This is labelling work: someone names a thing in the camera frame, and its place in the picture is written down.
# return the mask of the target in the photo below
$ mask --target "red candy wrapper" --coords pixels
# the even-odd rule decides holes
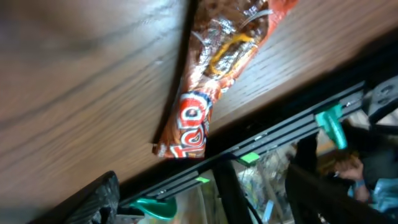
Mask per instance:
[[[201,0],[189,40],[181,95],[154,154],[205,155],[213,105],[242,73],[297,0]]]

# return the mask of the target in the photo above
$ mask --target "wooden table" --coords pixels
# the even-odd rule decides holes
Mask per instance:
[[[0,223],[26,222],[151,154],[179,81],[189,0],[0,3]],[[398,25],[391,0],[301,0],[215,106],[211,131],[318,77]]]

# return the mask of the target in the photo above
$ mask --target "plastic bag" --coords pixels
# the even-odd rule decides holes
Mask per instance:
[[[213,105],[297,0],[201,0],[179,101],[154,146],[159,157],[203,157]]]

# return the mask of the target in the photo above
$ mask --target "teal plastic object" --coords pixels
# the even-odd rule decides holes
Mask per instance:
[[[175,198],[170,198],[164,202],[158,202],[150,198],[140,198],[131,203],[130,207],[138,208],[145,214],[159,220],[171,220],[177,214],[177,202]]]
[[[338,149],[347,147],[346,136],[338,119],[343,115],[343,107],[338,104],[315,115],[319,127],[323,128]]]

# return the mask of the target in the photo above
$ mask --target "black pole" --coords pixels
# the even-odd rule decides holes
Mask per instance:
[[[231,161],[223,161],[213,168],[218,192],[229,224],[252,224],[246,199]]]

